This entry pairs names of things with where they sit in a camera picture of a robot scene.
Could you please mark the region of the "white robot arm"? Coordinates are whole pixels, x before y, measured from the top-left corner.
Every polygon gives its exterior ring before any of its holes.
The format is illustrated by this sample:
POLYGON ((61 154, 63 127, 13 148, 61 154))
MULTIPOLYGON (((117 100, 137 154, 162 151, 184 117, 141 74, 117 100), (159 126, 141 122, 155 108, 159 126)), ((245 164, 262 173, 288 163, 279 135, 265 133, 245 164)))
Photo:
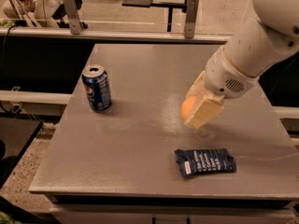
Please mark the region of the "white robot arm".
POLYGON ((209 58, 186 97, 194 103, 184 123, 199 128, 220 114, 226 99, 256 85, 271 66, 299 50, 299 0, 252 0, 255 16, 209 58))

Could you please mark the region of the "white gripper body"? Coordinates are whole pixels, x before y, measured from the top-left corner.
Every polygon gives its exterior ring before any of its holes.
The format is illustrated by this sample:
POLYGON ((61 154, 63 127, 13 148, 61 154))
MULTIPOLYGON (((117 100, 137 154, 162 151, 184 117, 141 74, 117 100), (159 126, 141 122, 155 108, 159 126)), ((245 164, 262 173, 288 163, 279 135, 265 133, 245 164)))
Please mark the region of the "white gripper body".
POLYGON ((206 64, 206 88, 218 95, 223 95, 225 98, 242 96, 257 81, 257 77, 247 77, 234 67, 227 58, 224 46, 220 46, 206 64))

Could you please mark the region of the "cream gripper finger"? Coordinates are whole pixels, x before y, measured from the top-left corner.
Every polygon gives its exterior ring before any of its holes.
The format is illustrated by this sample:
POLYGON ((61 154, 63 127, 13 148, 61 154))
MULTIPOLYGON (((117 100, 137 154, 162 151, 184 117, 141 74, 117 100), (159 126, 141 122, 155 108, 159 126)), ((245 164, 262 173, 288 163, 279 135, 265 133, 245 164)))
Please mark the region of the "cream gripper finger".
POLYGON ((190 96, 203 97, 205 95, 205 72, 201 72, 197 79, 193 82, 192 86, 186 93, 186 97, 190 96))
POLYGON ((224 109, 224 96, 213 92, 197 97, 192 111, 184 120, 184 124, 197 129, 218 116, 224 109))

